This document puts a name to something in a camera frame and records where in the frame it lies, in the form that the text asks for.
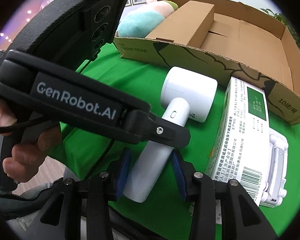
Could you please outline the person's left hand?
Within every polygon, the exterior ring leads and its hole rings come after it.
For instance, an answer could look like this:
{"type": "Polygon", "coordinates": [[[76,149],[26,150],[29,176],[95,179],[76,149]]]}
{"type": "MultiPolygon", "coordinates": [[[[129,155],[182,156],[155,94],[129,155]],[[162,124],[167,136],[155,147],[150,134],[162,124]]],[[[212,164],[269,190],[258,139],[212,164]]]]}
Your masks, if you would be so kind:
{"type": "MultiPolygon", "coordinates": [[[[0,100],[0,127],[11,126],[17,119],[6,103],[0,100]]],[[[62,142],[61,127],[59,125],[45,130],[36,143],[22,143],[14,145],[12,156],[4,159],[2,166],[8,177],[19,183],[31,180],[45,161],[51,148],[62,142]]]]}

